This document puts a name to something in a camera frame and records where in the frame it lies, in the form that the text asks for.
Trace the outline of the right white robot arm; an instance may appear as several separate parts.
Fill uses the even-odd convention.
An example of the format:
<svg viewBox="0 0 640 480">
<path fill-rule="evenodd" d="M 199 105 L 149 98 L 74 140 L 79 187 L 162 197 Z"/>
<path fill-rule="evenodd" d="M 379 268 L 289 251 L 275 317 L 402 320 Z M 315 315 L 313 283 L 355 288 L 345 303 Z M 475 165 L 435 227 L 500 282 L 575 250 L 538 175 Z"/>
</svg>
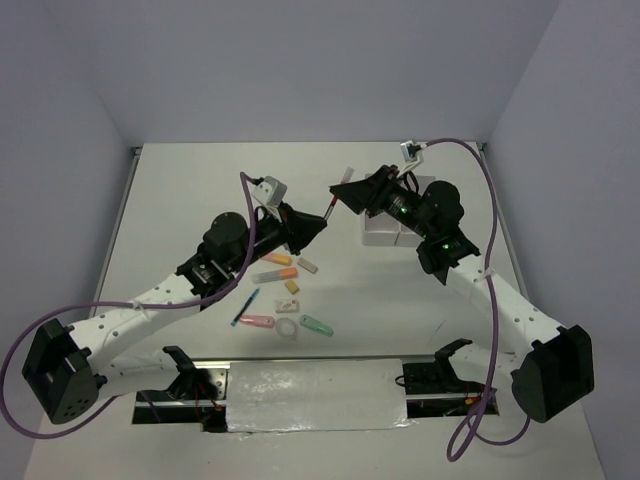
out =
<svg viewBox="0 0 640 480">
<path fill-rule="evenodd" d="M 436 180 L 418 194 L 402 186 L 393 168 L 383 166 L 363 180 L 329 190 L 354 213 L 387 214 L 419 235 L 422 270 L 498 324 L 515 356 L 508 374 L 511 391 L 532 420 L 545 423 L 594 390 L 589 334 L 578 325 L 562 326 L 490 271 L 487 255 L 459 227 L 464 209 L 454 185 Z"/>
</svg>

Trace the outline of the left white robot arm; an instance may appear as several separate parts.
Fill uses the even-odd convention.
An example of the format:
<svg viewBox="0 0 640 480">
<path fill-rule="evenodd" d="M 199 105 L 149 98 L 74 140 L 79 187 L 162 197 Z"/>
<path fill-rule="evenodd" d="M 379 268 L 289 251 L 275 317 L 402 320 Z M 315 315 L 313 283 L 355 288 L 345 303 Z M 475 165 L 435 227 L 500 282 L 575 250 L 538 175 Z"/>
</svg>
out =
<svg viewBox="0 0 640 480">
<path fill-rule="evenodd" d="M 297 254 L 327 226 L 323 217 L 285 202 L 274 211 L 254 209 L 252 219 L 249 226 L 239 213 L 218 215 L 192 257 L 123 307 L 69 326 L 53 318 L 38 327 L 22 375 L 53 424 L 71 422 L 98 400 L 130 391 L 165 391 L 175 399 L 217 395 L 208 371 L 177 346 L 149 358 L 122 354 L 173 323 L 168 313 L 177 305 L 221 300 L 245 264 L 281 246 Z"/>
</svg>

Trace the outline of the left white compartment container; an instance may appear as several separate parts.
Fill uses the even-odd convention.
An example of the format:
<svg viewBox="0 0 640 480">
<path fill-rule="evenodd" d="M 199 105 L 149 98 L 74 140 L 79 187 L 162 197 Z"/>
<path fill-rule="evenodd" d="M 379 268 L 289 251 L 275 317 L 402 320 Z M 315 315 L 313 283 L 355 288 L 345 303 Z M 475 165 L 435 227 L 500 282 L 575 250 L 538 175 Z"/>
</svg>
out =
<svg viewBox="0 0 640 480">
<path fill-rule="evenodd" d="M 360 216 L 360 240 L 364 246 L 395 246 L 400 231 L 400 223 L 385 213 L 369 217 L 363 212 Z"/>
</svg>

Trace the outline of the white compartment container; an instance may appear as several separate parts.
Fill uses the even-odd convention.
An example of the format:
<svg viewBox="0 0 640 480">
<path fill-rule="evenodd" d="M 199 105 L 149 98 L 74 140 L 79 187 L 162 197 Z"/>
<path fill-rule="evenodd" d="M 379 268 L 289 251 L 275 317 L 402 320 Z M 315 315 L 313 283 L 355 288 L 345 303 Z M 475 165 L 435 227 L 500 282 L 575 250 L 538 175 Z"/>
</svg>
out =
<svg viewBox="0 0 640 480">
<path fill-rule="evenodd" d="M 422 196 L 426 191 L 426 188 L 436 180 L 435 176 L 417 175 L 414 174 L 410 179 L 404 182 L 405 187 L 408 190 L 416 192 L 419 196 Z M 398 247 L 412 247 L 415 248 L 422 241 L 422 237 L 411 231 L 408 227 L 401 225 L 398 236 L 396 238 L 395 245 Z"/>
<path fill-rule="evenodd" d="M 360 216 L 360 240 L 364 246 L 395 246 L 400 231 L 400 223 L 385 213 L 369 217 L 363 212 Z"/>
</svg>

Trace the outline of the grey eraser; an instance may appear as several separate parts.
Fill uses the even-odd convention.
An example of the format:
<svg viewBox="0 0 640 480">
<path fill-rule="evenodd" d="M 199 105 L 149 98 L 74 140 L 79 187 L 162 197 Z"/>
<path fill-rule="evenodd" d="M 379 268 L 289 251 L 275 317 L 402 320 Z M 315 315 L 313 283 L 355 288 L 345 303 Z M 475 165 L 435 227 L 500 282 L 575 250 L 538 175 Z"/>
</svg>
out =
<svg viewBox="0 0 640 480">
<path fill-rule="evenodd" d="M 300 257 L 297 259 L 297 264 L 304 270 L 310 272 L 311 274 L 315 274 L 318 271 L 317 265 L 315 265 L 314 263 L 310 262 L 309 260 L 303 257 Z"/>
</svg>

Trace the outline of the right white compartment container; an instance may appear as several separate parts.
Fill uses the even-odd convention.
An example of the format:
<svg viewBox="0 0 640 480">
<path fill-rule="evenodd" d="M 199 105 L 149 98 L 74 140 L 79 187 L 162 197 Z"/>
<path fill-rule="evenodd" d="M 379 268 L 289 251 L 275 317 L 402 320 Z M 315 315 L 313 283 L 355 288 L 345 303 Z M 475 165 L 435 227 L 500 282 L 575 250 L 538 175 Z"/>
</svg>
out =
<svg viewBox="0 0 640 480">
<path fill-rule="evenodd" d="M 408 190 L 416 192 L 419 196 L 422 196 L 426 191 L 426 188 L 436 180 L 435 176 L 417 175 L 414 174 L 410 179 L 404 182 L 405 187 Z M 401 225 L 398 236 L 396 238 L 395 245 L 398 247 L 412 247 L 415 248 L 422 241 L 422 237 L 411 231 L 408 227 Z"/>
</svg>

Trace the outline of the orange highlighter clear cap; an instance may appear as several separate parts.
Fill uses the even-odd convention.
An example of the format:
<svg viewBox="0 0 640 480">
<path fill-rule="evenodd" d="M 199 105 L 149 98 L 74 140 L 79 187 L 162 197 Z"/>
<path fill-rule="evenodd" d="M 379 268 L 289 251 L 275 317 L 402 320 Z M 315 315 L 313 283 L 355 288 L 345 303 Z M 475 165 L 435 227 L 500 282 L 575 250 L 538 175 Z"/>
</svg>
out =
<svg viewBox="0 0 640 480">
<path fill-rule="evenodd" d="M 275 281 L 290 280 L 298 277 L 298 270 L 295 267 L 288 267 L 284 269 L 272 270 L 262 273 L 257 273 L 251 276 L 251 281 L 254 284 L 263 284 Z"/>
</svg>

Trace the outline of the yellow eraser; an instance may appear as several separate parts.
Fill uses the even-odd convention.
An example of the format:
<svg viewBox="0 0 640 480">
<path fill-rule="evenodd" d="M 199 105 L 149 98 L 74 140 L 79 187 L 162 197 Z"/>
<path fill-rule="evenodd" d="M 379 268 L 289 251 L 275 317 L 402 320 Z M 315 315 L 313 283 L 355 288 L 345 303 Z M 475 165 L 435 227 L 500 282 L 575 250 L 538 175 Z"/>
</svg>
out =
<svg viewBox="0 0 640 480">
<path fill-rule="evenodd" d="M 298 285 L 293 280 L 287 281 L 285 283 L 285 287 L 291 294 L 295 294 L 299 291 Z"/>
</svg>

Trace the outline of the blue pen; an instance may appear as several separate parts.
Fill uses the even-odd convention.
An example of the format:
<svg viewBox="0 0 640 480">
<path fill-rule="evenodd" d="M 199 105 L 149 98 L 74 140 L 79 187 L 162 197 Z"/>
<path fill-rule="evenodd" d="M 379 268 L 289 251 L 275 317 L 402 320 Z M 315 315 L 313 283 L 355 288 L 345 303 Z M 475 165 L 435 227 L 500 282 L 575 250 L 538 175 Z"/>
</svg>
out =
<svg viewBox="0 0 640 480">
<path fill-rule="evenodd" d="M 246 313 L 246 311 L 249 309 L 251 304 L 255 301 L 255 299 L 260 293 L 260 290 L 261 290 L 260 287 L 256 288 L 251 293 L 251 295 L 247 298 L 243 306 L 240 308 L 239 312 L 234 316 L 233 320 L 230 322 L 230 325 L 232 327 L 235 327 L 239 323 L 240 318 Z"/>
</svg>

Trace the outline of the white eraser red label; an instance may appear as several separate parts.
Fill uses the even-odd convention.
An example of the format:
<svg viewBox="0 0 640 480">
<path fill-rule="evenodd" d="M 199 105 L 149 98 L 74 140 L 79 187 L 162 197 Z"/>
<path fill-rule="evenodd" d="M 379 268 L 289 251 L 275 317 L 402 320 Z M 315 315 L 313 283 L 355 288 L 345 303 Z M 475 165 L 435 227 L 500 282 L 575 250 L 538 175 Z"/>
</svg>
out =
<svg viewBox="0 0 640 480">
<path fill-rule="evenodd" d="M 274 301 L 276 313 L 295 313 L 299 311 L 299 302 L 296 299 L 278 299 Z"/>
</svg>

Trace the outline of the green highlighter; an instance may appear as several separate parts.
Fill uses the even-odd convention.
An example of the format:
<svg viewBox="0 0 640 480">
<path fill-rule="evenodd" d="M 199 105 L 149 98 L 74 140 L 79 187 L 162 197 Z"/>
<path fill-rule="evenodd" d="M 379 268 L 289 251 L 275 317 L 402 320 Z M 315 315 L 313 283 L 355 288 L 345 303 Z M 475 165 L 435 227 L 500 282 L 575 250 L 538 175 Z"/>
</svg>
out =
<svg viewBox="0 0 640 480">
<path fill-rule="evenodd" d="M 303 328 L 326 337 L 332 337 L 334 335 L 332 327 L 309 315 L 302 315 L 299 319 L 299 324 Z"/>
</svg>

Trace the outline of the white base cover plate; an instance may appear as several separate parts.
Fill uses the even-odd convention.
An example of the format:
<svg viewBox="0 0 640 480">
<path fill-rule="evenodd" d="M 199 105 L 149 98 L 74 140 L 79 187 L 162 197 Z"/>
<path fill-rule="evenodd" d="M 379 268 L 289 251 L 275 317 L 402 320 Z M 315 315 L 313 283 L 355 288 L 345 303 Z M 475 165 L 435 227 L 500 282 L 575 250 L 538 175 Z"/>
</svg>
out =
<svg viewBox="0 0 640 480">
<path fill-rule="evenodd" d="M 287 433 L 403 428 L 397 359 L 234 363 L 226 422 L 231 432 Z"/>
</svg>

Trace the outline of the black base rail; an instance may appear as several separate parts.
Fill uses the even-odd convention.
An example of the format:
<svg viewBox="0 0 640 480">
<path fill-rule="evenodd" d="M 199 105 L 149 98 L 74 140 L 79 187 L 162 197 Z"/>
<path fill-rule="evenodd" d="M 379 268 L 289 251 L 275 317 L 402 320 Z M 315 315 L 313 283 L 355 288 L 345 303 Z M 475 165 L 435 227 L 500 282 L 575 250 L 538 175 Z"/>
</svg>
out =
<svg viewBox="0 0 640 480">
<path fill-rule="evenodd" d="M 136 394 L 132 423 L 134 425 L 196 425 L 208 433 L 227 433 L 227 393 L 230 370 L 214 368 L 216 380 L 213 398 L 205 396 L 202 387 L 175 397 L 164 391 Z M 396 388 L 404 395 L 407 418 L 463 417 L 480 401 L 484 385 L 464 381 L 442 360 L 403 360 L 401 373 L 394 378 Z"/>
</svg>

